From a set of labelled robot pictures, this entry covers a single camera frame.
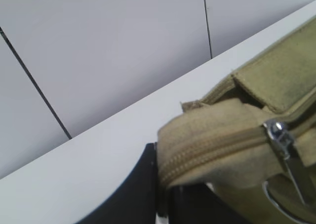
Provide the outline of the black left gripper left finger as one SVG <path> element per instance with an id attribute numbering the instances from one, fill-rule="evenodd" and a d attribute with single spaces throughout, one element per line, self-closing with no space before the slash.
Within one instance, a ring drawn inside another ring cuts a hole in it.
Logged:
<path id="1" fill-rule="evenodd" d="M 148 143 L 123 183 L 80 224 L 155 224 L 157 144 Z"/>

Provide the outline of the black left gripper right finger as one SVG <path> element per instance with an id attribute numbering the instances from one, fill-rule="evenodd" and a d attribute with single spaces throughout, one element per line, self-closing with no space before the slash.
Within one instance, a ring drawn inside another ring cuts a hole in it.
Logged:
<path id="1" fill-rule="evenodd" d="M 169 193 L 170 224 L 248 224 L 205 184 L 173 187 Z"/>

